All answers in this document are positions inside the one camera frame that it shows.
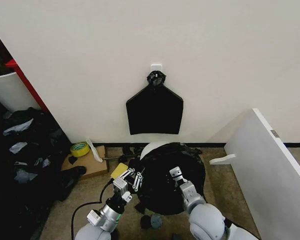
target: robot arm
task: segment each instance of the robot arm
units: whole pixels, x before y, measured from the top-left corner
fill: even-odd
[[[213,205],[206,203],[197,193],[191,181],[183,178],[177,166],[170,175],[179,186],[183,197],[183,209],[189,214],[190,231],[197,240],[220,240],[226,232],[227,240],[257,240],[254,235],[233,223],[225,226],[226,218]]]
[[[111,240],[110,233],[116,229],[125,205],[132,199],[125,177],[133,175],[134,171],[129,168],[113,180],[114,195],[106,200],[99,211],[92,209],[89,212],[89,223],[78,231],[75,240]]]
[[[125,177],[135,175],[133,189],[138,190],[142,175],[135,174],[129,168],[113,181],[114,195],[108,198],[99,210],[91,210],[87,215],[90,223],[82,227],[75,236],[75,240],[111,240],[111,235],[118,225],[125,205],[132,199]],[[220,240],[226,233],[227,240],[258,240],[248,231],[236,226],[232,222],[225,224],[226,218],[213,205],[206,203],[197,193],[191,181],[183,178],[179,167],[170,170],[170,175],[180,188],[183,198],[183,209],[189,214],[190,231],[197,240]]]

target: floor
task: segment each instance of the floor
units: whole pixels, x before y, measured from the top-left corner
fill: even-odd
[[[259,236],[231,166],[209,165],[209,160],[226,155],[224,149],[201,148],[201,150],[201,159],[206,170],[204,194],[207,202],[215,205],[226,218]],[[289,151],[300,164],[300,148],[289,148]],[[121,154],[120,148],[107,148],[108,157]],[[71,239],[70,223],[74,209],[85,202],[99,199],[100,191],[109,181],[110,174],[117,164],[116,160],[109,161],[109,173],[79,181],[65,201],[56,201],[45,223],[40,240]],[[103,199],[111,197],[112,191],[111,187],[108,187],[104,192]],[[120,240],[170,240],[173,233],[180,235],[183,240],[194,239],[189,230],[188,216],[185,213],[162,216],[163,225],[159,229],[141,229],[140,218],[143,215],[134,209],[138,202],[138,197],[134,195],[131,202],[125,207],[125,212],[117,227]],[[103,204],[93,205],[93,208],[99,209],[102,206]],[[91,208],[91,205],[84,206],[76,213],[75,233],[88,223],[86,217]],[[151,215],[152,212],[147,210],[146,214]]]

